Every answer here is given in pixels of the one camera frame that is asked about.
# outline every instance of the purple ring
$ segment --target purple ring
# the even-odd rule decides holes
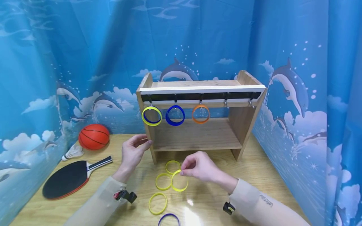
[[[172,217],[176,218],[176,220],[177,220],[177,222],[178,222],[178,226],[180,226],[180,221],[179,221],[178,217],[177,217],[175,214],[173,214],[173,213],[167,213],[167,214],[163,215],[163,216],[161,217],[160,221],[159,221],[158,226],[160,226],[161,221],[162,221],[165,217],[167,217],[167,216],[172,216]]]

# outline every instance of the black rubber paddle face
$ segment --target black rubber paddle face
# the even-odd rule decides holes
[[[71,163],[59,169],[45,182],[43,196],[47,199],[61,199],[76,192],[87,181],[87,162]]]

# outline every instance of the orange ball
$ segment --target orange ball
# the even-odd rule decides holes
[[[109,142],[109,131],[101,124],[84,127],[78,136],[79,144],[88,150],[99,150]]]

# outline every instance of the hand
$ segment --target hand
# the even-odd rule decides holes
[[[192,176],[203,182],[215,182],[215,176],[221,172],[206,152],[198,151],[186,157],[180,175]]]
[[[186,157],[181,166],[181,176],[192,176],[204,182],[220,185],[228,194],[235,190],[238,179],[220,170],[206,152],[198,151]]]
[[[140,163],[143,153],[147,151],[152,144],[147,139],[146,134],[138,134],[131,137],[122,145],[122,162],[119,169],[113,175],[115,180],[126,183],[130,175]]]

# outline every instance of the wrist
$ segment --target wrist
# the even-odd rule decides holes
[[[126,184],[128,179],[130,178],[132,172],[133,172],[133,169],[130,169],[128,167],[123,167],[121,165],[118,168],[118,170],[112,175],[112,177],[116,181]]]
[[[220,170],[214,182],[231,195],[237,186],[238,179]]]

